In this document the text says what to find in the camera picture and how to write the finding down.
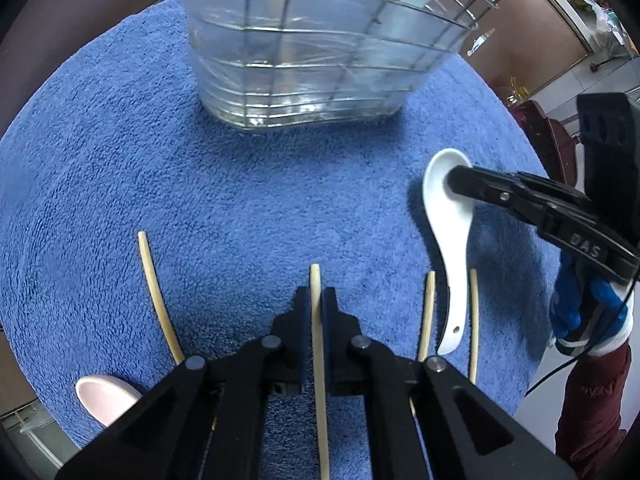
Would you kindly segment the dark red sleeve forearm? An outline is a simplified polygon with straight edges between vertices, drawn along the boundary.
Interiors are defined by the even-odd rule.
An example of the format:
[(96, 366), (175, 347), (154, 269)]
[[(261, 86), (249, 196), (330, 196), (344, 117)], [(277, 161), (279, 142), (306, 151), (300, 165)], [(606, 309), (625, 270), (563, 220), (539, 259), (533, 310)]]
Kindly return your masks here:
[(567, 377), (555, 454), (579, 479), (596, 478), (626, 438), (620, 408), (630, 364), (631, 348), (623, 344), (577, 361)]

